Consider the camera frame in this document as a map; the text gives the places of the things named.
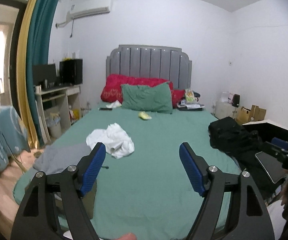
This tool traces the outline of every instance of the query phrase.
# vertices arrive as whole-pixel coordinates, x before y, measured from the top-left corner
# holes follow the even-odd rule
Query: air conditioner
[[[109,13],[111,0],[89,0],[73,4],[70,10],[72,19],[77,19],[95,14]]]

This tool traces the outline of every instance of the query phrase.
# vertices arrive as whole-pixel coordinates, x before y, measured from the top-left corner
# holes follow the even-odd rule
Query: wooden floor
[[[37,150],[32,150],[30,153],[24,151],[18,156],[18,160],[22,161],[26,169],[32,167],[35,161],[34,153],[36,151]],[[6,239],[10,239],[12,225],[19,208],[14,201],[12,190],[21,175],[21,169],[11,159],[10,165],[0,173],[0,232]]]

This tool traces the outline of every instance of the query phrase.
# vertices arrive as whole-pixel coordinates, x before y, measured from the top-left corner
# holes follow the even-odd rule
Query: curtain
[[[17,96],[31,148],[39,148],[39,139],[42,142],[33,89],[32,65],[48,62],[51,28],[57,3],[58,0],[28,0],[20,29],[16,60]]]

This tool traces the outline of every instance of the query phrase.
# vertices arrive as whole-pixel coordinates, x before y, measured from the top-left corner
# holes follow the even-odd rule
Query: metal screw
[[[243,171],[242,175],[246,178],[248,178],[250,176],[250,173],[248,171]]]
[[[209,166],[208,168],[211,172],[217,172],[217,167],[216,166]]]
[[[71,165],[67,168],[68,171],[75,171],[76,170],[76,166],[75,165]]]
[[[43,177],[44,173],[42,171],[39,171],[35,174],[35,177],[40,178]]]

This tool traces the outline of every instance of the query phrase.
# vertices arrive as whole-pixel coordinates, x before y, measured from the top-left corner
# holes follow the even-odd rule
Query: black computer case
[[[70,59],[60,62],[60,77],[61,82],[72,85],[83,83],[83,60]]]

